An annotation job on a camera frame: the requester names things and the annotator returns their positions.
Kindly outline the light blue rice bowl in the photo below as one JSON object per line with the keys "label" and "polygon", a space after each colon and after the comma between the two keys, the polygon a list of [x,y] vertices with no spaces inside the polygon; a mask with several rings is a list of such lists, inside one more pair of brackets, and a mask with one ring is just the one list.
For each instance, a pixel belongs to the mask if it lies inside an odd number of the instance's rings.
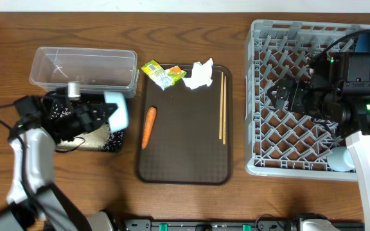
{"label": "light blue rice bowl", "polygon": [[127,128],[129,116],[124,95],[120,92],[104,92],[104,98],[106,103],[113,103],[117,106],[108,119],[110,131],[114,133]]}

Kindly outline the white napkin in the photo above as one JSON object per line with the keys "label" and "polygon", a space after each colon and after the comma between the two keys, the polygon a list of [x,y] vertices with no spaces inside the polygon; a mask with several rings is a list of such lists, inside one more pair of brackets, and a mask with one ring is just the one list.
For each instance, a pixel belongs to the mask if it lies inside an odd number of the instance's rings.
{"label": "white napkin", "polygon": [[202,64],[201,62],[195,62],[191,70],[191,76],[189,78],[183,77],[183,82],[186,87],[191,90],[195,90],[203,85],[209,87],[212,80],[213,73],[213,59],[210,58],[207,62]]}

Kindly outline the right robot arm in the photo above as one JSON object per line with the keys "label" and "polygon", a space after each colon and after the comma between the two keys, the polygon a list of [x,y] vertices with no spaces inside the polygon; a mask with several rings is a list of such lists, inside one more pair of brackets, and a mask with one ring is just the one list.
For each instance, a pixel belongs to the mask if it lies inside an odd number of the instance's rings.
{"label": "right robot arm", "polygon": [[370,230],[370,54],[321,55],[310,68],[310,81],[282,78],[267,96],[274,108],[338,124],[355,165],[365,229]]}

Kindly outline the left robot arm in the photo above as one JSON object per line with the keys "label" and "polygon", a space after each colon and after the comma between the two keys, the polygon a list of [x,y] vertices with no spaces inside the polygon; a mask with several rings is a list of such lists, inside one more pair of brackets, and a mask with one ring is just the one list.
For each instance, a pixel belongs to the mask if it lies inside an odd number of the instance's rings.
{"label": "left robot arm", "polygon": [[36,219],[49,221],[50,230],[117,230],[106,210],[85,216],[56,186],[53,167],[58,143],[99,129],[117,111],[117,103],[69,104],[68,115],[51,119],[47,99],[25,96],[13,103],[19,115],[8,139],[14,173],[8,205],[0,210],[0,230],[27,230]]}

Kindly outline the grey plastic dishwasher rack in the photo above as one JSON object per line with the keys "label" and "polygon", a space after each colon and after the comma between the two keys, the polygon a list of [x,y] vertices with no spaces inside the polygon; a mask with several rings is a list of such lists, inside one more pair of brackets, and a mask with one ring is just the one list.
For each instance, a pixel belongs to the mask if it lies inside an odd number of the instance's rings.
{"label": "grey plastic dishwasher rack", "polygon": [[266,95],[282,78],[308,82],[321,55],[356,52],[368,24],[256,20],[245,41],[245,168],[252,175],[354,181],[355,169],[334,171],[327,156],[346,147],[337,123],[277,110]]}

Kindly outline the black tray bin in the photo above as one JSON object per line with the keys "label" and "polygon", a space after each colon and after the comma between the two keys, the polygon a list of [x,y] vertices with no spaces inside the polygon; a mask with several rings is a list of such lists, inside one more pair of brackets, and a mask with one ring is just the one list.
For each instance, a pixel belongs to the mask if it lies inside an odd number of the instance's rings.
{"label": "black tray bin", "polygon": [[[57,91],[49,92],[44,97],[44,106],[48,108],[50,119],[61,119],[71,113],[70,106],[66,104],[66,99],[62,98],[61,95],[62,93]],[[79,101],[72,101],[71,105],[89,102],[105,103],[104,95],[84,94]],[[109,122],[107,121],[91,133],[77,135],[72,141],[60,142],[57,150],[62,153],[73,149],[115,153],[122,147],[123,130],[112,133],[109,128]]]}

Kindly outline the clear plastic bin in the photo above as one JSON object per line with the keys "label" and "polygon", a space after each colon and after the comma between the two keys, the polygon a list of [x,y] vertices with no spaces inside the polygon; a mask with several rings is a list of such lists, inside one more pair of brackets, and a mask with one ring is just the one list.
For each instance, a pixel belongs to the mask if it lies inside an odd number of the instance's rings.
{"label": "clear plastic bin", "polygon": [[30,72],[30,83],[46,92],[64,88],[71,81],[88,94],[120,92],[136,95],[139,69],[131,50],[81,47],[40,47]]}

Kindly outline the orange carrot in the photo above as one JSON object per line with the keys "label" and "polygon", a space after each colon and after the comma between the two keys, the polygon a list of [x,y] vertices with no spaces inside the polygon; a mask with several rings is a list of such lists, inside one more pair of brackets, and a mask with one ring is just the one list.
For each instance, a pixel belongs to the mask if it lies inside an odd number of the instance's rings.
{"label": "orange carrot", "polygon": [[146,113],[144,129],[143,129],[143,139],[141,143],[141,147],[144,150],[149,143],[150,136],[152,134],[152,128],[156,119],[157,109],[155,107],[150,107],[148,112]]}

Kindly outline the right wooden chopstick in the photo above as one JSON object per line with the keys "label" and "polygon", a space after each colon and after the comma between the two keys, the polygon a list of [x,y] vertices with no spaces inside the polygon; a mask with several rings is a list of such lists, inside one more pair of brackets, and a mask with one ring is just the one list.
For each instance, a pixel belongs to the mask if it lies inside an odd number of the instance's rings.
{"label": "right wooden chopstick", "polygon": [[226,106],[227,106],[227,78],[224,76],[224,89],[223,89],[223,145],[226,144]]}

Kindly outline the wooden chopstick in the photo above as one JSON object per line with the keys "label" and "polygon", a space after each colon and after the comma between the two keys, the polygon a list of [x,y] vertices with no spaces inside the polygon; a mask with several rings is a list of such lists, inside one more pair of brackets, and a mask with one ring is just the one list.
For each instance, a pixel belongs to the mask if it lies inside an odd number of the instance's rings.
{"label": "wooden chopstick", "polygon": [[227,106],[227,78],[224,76],[224,89],[223,89],[223,145],[226,144],[226,106]]}
{"label": "wooden chopstick", "polygon": [[219,139],[222,140],[223,131],[223,94],[224,94],[224,74],[221,72],[221,86],[220,86],[220,125],[219,125]]}

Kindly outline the left wooden chopstick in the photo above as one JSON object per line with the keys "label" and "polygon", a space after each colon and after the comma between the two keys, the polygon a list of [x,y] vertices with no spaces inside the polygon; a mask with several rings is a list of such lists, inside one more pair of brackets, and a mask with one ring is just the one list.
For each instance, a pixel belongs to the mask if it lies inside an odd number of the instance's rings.
{"label": "left wooden chopstick", "polygon": [[221,72],[221,86],[220,86],[220,125],[219,125],[219,139],[222,140],[223,131],[223,94],[224,94],[224,74]]}

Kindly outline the yellow green snack wrapper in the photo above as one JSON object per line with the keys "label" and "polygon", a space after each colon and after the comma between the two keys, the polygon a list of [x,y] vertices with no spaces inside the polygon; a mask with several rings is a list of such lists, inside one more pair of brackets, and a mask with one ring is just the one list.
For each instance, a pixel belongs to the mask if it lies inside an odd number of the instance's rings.
{"label": "yellow green snack wrapper", "polygon": [[169,69],[164,69],[158,62],[151,60],[141,67],[141,70],[162,90],[176,84],[177,81],[185,77],[186,71],[178,65]]}

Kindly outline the brown serving tray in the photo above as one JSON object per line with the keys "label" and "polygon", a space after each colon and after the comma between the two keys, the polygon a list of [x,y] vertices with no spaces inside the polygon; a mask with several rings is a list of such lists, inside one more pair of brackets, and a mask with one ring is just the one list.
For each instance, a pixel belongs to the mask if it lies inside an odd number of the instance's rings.
{"label": "brown serving tray", "polygon": [[[219,139],[221,72],[227,78],[226,144]],[[157,109],[148,146],[138,147],[136,176],[155,184],[223,185],[233,173],[232,74],[214,65],[212,84],[191,90],[183,81],[162,90],[144,77],[140,130]]]}

